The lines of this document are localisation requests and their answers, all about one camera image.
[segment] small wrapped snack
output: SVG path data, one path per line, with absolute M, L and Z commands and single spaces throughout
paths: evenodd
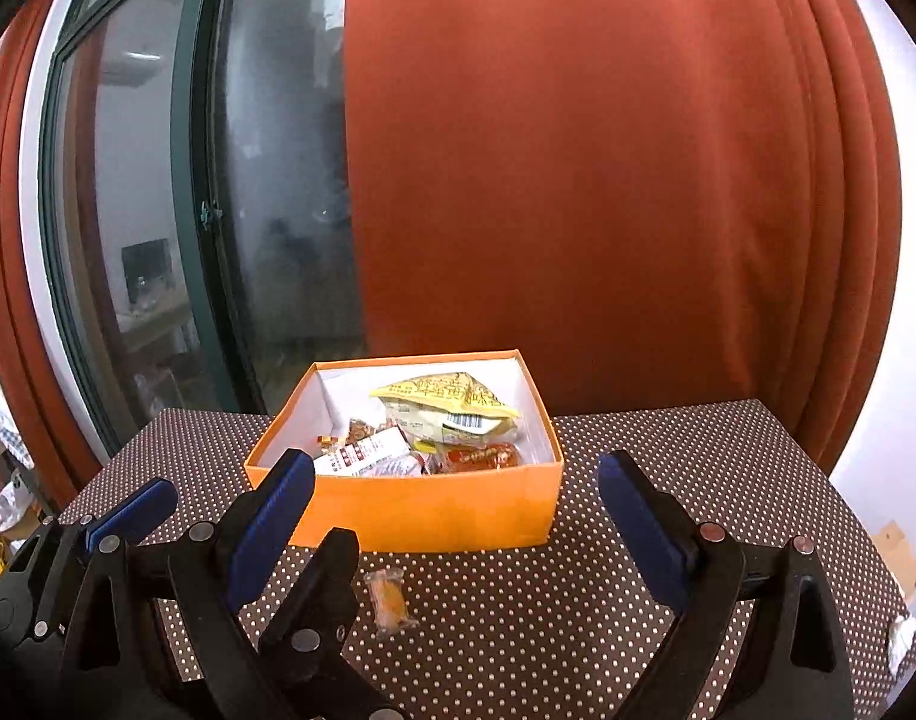
M 375 433 L 377 431 L 365 420 L 352 418 L 347 424 L 346 443 L 357 443 L 363 439 L 370 439 Z
M 317 437 L 317 447 L 319 447 L 320 452 L 325 454 L 327 452 L 335 452 L 341 447 L 344 446 L 344 442 L 337 436 L 318 436 Z
M 483 448 L 442 446 L 435 457 L 441 473 L 511 469 L 521 463 L 517 449 L 507 442 L 493 443 Z
M 404 570 L 400 567 L 381 568 L 365 574 L 379 638 L 392 637 L 418 624 L 418 620 L 408 615 L 408 604 L 401 591 L 403 579 Z

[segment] white wall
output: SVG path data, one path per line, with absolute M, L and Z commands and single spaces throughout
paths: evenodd
M 864 528 L 897 521 L 916 550 L 916 47 L 884 0 L 857 0 L 888 84 L 902 223 L 891 324 L 867 403 L 831 481 Z M 911 606 L 916 616 L 916 598 Z

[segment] barcode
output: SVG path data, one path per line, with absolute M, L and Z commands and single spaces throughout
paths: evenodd
M 480 416 L 475 413 L 450 413 L 448 421 L 459 427 L 480 428 Z

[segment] wrapped candy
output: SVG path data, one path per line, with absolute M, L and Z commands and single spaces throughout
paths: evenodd
M 365 574 L 378 637 L 392 637 L 418 624 L 418 620 L 408 615 L 408 604 L 401 591 L 403 579 L 404 570 L 400 567 L 381 568 Z

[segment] blue gripper pad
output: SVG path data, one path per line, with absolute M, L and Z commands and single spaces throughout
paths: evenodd
M 651 598 L 682 613 L 688 601 L 688 570 L 685 555 L 671 541 L 658 516 L 641 490 L 641 480 L 650 485 L 629 456 L 619 460 L 603 455 L 598 466 L 598 490 L 608 515 L 618 528 L 624 546 L 632 554 Z
M 152 479 L 88 530 L 85 547 L 88 552 L 94 552 L 105 536 L 120 536 L 127 543 L 140 543 L 171 517 L 177 507 L 175 486 L 167 479 Z
M 234 613 L 243 605 L 257 601 L 264 592 L 274 566 L 315 493 L 315 464 L 308 455 L 291 449 L 274 464 L 274 471 L 279 471 L 280 464 L 285 464 L 287 470 L 277 477 L 277 485 L 251 517 L 227 565 L 224 600 Z M 264 493 L 262 488 L 269 482 L 274 484 L 271 474 L 265 477 L 258 491 Z

